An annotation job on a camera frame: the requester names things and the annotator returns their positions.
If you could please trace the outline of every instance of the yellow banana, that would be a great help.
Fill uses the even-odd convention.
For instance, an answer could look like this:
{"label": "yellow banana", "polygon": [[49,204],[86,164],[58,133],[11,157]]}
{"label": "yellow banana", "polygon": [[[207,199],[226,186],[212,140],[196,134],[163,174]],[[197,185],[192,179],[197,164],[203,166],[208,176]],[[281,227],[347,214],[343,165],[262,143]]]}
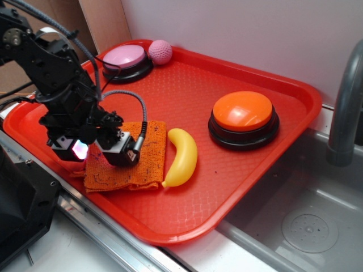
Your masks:
{"label": "yellow banana", "polygon": [[162,185],[175,187],[187,182],[193,175],[198,150],[193,137],[183,129],[171,129],[168,138],[176,147],[176,155]]}

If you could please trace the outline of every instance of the red tray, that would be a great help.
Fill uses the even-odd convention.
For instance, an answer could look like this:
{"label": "red tray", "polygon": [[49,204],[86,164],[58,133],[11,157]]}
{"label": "red tray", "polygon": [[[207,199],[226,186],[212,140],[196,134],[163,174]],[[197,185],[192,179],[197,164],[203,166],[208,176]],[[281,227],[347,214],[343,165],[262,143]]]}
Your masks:
{"label": "red tray", "polygon": [[[126,44],[138,44],[147,50],[151,41]],[[46,129],[38,124],[46,112],[43,105],[23,103],[4,123],[10,136],[115,221],[141,240],[161,246],[192,240],[212,230],[322,107],[316,89],[304,83],[180,48],[173,50],[172,61],[155,67],[146,78],[130,84],[110,84],[107,90],[138,93],[146,102],[149,120],[166,121],[168,130],[182,128],[194,137],[199,153],[196,171],[180,187],[86,194],[82,179],[70,176],[84,165],[60,161],[45,144]],[[84,67],[93,76],[92,66],[87,63]],[[208,132],[214,103],[225,94],[241,90],[267,96],[280,118],[277,138],[256,151],[225,150],[212,142]],[[107,111],[116,110],[125,121],[142,120],[141,106],[133,97],[113,95],[101,105]],[[167,141],[164,174],[174,157],[175,148]]]}

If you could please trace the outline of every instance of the sink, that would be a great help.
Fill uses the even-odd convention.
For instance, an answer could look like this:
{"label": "sink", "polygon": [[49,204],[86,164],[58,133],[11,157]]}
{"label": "sink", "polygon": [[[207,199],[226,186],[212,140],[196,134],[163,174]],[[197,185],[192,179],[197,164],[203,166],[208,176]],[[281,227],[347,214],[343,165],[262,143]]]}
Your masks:
{"label": "sink", "polygon": [[278,271],[362,271],[363,149],[344,168],[306,130],[218,227]]}

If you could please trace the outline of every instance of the pink ball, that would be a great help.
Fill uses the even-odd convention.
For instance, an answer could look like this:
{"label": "pink ball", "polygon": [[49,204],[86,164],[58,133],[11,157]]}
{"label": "pink ball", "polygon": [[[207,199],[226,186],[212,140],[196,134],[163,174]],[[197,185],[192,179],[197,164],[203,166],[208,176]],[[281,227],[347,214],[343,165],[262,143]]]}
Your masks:
{"label": "pink ball", "polygon": [[171,45],[167,41],[153,41],[149,47],[151,60],[157,65],[163,65],[170,61],[172,56]]}

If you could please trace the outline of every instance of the gray faucet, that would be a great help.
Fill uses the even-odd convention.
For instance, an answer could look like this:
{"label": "gray faucet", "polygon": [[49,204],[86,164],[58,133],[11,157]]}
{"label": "gray faucet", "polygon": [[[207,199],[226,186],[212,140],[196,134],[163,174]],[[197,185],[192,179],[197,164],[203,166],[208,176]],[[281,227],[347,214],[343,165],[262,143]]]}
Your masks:
{"label": "gray faucet", "polygon": [[354,143],[363,145],[362,105],[363,40],[358,42],[353,49],[341,80],[326,154],[326,159],[330,164],[350,165]]}

